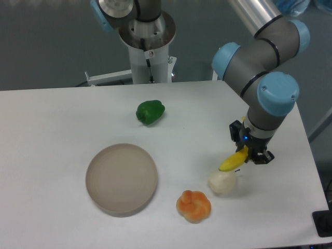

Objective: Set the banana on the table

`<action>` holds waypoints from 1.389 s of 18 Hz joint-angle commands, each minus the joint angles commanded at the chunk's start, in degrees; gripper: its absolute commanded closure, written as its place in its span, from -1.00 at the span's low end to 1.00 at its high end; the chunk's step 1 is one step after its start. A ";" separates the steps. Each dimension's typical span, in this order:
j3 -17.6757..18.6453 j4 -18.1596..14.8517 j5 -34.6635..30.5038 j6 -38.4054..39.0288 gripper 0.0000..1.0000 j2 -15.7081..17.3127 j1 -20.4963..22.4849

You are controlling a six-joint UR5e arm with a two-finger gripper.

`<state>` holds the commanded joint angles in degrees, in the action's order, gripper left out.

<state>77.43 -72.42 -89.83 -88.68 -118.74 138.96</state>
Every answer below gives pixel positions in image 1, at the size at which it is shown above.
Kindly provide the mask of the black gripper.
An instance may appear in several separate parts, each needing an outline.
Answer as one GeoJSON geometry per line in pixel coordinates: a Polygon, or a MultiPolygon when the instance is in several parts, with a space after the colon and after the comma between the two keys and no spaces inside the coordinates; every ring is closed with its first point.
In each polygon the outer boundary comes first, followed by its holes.
{"type": "Polygon", "coordinates": [[[255,164],[268,164],[274,159],[273,153],[265,150],[272,137],[260,138],[253,134],[250,128],[242,127],[242,123],[238,120],[229,125],[229,130],[231,140],[236,143],[236,152],[239,152],[245,146],[251,149],[255,153],[253,155],[255,164]]]}

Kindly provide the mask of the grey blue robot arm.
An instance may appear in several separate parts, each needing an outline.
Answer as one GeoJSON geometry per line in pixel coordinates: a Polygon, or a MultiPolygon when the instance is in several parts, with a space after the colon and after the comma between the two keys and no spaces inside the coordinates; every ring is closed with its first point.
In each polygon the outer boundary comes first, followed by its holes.
{"type": "MultiPolygon", "coordinates": [[[[171,81],[168,46],[175,36],[173,18],[160,1],[91,1],[100,26],[117,29],[128,47],[135,84],[171,81]]],[[[304,51],[310,42],[307,26],[286,20],[272,1],[230,1],[254,42],[227,43],[212,60],[212,69],[248,106],[243,121],[230,126],[231,139],[246,161],[267,164],[267,145],[293,109],[299,87],[277,67],[304,51]]]]}

